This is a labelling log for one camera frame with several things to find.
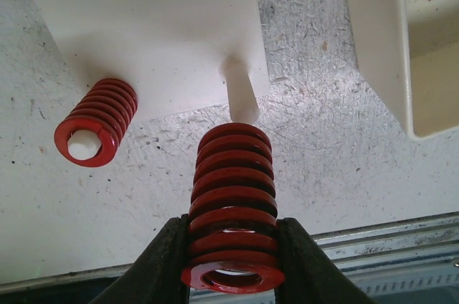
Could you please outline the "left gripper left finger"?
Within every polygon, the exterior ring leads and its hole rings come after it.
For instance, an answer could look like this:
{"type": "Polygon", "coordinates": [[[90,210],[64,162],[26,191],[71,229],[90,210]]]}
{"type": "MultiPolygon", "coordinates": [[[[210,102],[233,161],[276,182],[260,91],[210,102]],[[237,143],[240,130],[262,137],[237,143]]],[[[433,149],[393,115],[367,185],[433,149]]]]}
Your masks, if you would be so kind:
{"type": "Polygon", "coordinates": [[[131,267],[92,303],[188,303],[181,281],[188,215],[170,218],[131,267]]]}

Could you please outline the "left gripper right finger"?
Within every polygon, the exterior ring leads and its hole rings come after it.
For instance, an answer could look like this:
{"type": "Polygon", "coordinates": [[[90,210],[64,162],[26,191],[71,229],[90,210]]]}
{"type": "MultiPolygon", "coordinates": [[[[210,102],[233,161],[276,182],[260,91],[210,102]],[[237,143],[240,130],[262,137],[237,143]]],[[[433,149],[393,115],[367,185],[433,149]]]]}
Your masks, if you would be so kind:
{"type": "Polygon", "coordinates": [[[275,289],[276,303],[373,303],[350,281],[294,218],[278,221],[283,284],[275,289]]]}

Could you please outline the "white peg base plate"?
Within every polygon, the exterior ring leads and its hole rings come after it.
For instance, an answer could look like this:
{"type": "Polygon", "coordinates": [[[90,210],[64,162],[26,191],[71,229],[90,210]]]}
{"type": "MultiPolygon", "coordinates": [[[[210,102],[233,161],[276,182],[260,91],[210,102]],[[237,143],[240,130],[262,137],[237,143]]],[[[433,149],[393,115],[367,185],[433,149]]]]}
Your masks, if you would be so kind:
{"type": "Polygon", "coordinates": [[[227,102],[238,57],[257,97],[270,80],[257,0],[34,0],[76,78],[126,81],[136,120],[227,102]]]}

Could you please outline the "white spring tray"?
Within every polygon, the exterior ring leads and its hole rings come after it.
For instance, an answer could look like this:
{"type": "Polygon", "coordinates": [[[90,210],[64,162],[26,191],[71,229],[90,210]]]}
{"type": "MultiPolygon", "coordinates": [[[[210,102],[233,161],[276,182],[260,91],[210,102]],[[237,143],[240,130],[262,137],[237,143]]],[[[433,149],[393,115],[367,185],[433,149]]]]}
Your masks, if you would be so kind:
{"type": "Polygon", "coordinates": [[[359,71],[414,140],[458,127],[458,0],[347,0],[359,71]]]}

